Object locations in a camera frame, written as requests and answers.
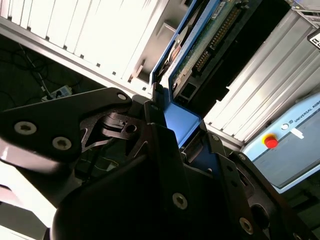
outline cable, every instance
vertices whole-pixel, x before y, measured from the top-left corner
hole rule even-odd
[[[119,163],[117,163],[116,161],[113,161],[113,160],[108,159],[108,158],[104,158],[104,159],[106,159],[106,160],[108,160],[108,161],[110,161],[110,162],[112,162],[112,163],[115,163],[116,166],[119,167]],[[84,159],[84,158],[81,158],[80,160],[81,160],[81,161],[84,161],[84,162],[87,162],[87,163],[91,163],[90,161],[88,161],[88,160],[86,160],[86,159]],[[99,170],[108,172],[107,169],[100,168],[100,167],[98,167],[97,165],[94,165],[94,167],[95,167],[96,169],[99,169]]]
[[[21,46],[21,44],[19,43],[19,46],[21,48],[21,50],[23,51],[25,57],[29,60],[30,64],[36,69],[36,65],[34,64],[34,62],[30,59],[30,57],[28,56],[27,52],[24,50],[24,48]],[[44,87],[45,91],[47,92],[47,94],[49,96],[51,96],[51,93],[49,92],[46,84],[45,84],[45,81],[44,81],[44,78],[42,77],[41,73],[39,71],[36,72],[39,76],[39,78],[41,79],[41,82],[42,82],[42,86]]]
[[[5,92],[5,91],[0,91],[0,93],[7,95],[7,96],[9,97],[9,99],[11,100],[11,102],[13,103],[13,106],[14,106],[14,107],[17,106],[15,100],[13,99],[13,97],[12,97],[9,93],[7,93],[7,92]]]
[[[29,98],[27,101],[25,101],[23,106],[28,105],[27,103],[29,103],[31,100],[34,100],[34,99],[40,100],[40,102],[43,101],[41,97],[33,96],[33,97]]]

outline emergency stop button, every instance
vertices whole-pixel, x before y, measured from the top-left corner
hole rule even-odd
[[[266,137],[263,143],[268,149],[274,149],[278,146],[278,140],[274,135]]]

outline bolt head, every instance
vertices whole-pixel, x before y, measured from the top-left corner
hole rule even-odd
[[[219,137],[218,137],[218,136],[216,136],[216,135],[214,135],[214,134],[212,134],[211,136],[212,136],[213,140],[219,141]]]
[[[68,138],[63,136],[58,136],[55,139],[53,139],[52,145],[54,148],[58,150],[65,151],[71,148],[72,143]]]
[[[185,210],[188,206],[187,199],[185,198],[185,196],[183,196],[179,192],[176,192],[175,194],[172,195],[172,201],[173,201],[173,204],[181,210]]]
[[[246,160],[246,157],[243,154],[239,153],[238,156],[242,161]]]
[[[32,122],[20,121],[14,125],[14,130],[21,135],[31,135],[37,131],[37,127]]]

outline white panel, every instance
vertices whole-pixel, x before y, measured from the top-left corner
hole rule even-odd
[[[67,46],[67,50],[70,53],[73,53],[76,49],[81,30],[85,24],[85,19],[89,10],[90,3],[91,0],[77,1],[70,28],[65,40],[65,45]]]
[[[0,16],[4,18],[8,18],[9,14],[9,6],[10,6],[10,0],[2,0],[1,2],[1,13]]]
[[[87,51],[90,51],[90,41],[93,41],[95,38],[93,37],[94,20],[99,3],[100,0],[91,0],[90,8],[87,13],[84,26],[82,28],[80,38],[74,51],[74,54],[78,57],[80,57],[81,55],[85,55]]]
[[[248,142],[297,98],[320,83],[320,54],[308,41],[312,26],[294,11],[283,18],[205,117],[228,136]]]
[[[14,0],[10,0],[8,18],[12,17],[12,8],[13,8],[13,5],[14,5]]]
[[[32,0],[24,0],[20,26],[27,29],[31,13]]]
[[[13,1],[12,12],[11,12],[12,22],[20,25],[25,0],[12,0],[12,1]]]
[[[77,0],[55,0],[47,36],[50,42],[63,48]]]
[[[75,54],[122,77],[157,5],[157,0],[101,1],[87,16]]]
[[[33,0],[29,26],[31,32],[46,38],[55,0]]]

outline black cable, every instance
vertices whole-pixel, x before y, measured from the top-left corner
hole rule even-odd
[[[48,66],[53,64],[54,62],[47,62],[47,60],[44,57],[36,58],[32,60],[32,62],[30,62],[27,59],[26,54],[28,54],[28,56],[30,55],[32,56],[32,51],[30,51],[28,48],[18,49],[15,51],[10,51],[4,48],[0,48],[0,51],[6,52],[11,55],[11,61],[5,61],[0,59],[0,62],[13,64],[20,70],[29,71],[39,86],[41,87],[43,86],[41,81],[48,81],[60,87],[63,87],[65,85],[62,83],[52,81],[48,78],[49,76]],[[81,76],[80,80],[77,81],[75,84],[70,85],[70,87],[73,88],[75,86],[78,86],[83,81],[83,79],[84,79],[83,76]]]
[[[75,84],[71,85],[70,88],[78,86],[83,80],[84,80],[84,76],[81,76],[80,80],[78,82],[76,82]]]
[[[18,69],[23,70],[23,71],[29,71],[32,77],[35,79],[37,84],[42,87],[43,85],[41,84],[42,79],[39,77],[39,74],[42,75],[44,74],[43,71],[45,71],[45,77],[48,76],[48,63],[46,62],[46,59],[43,58],[36,58],[32,62],[30,62],[25,55],[25,53],[30,54],[31,51],[27,49],[18,49],[14,51],[10,51],[7,49],[0,48],[0,51],[6,52],[10,54],[10,59],[11,61],[7,60],[0,60],[0,62],[7,63],[7,64],[12,64],[15,65]]]
[[[25,101],[24,104],[23,104],[23,106],[28,105],[28,103],[29,103],[31,100],[35,100],[35,99],[39,100],[39,103],[42,102],[41,97],[33,96],[33,97],[30,97],[27,101]]]
[[[0,91],[0,93],[7,95],[7,96],[9,97],[9,99],[11,100],[11,102],[13,103],[13,106],[14,106],[14,107],[17,106],[15,100],[13,99],[13,97],[12,97],[9,93],[7,93],[7,92],[5,92],[5,91]]]

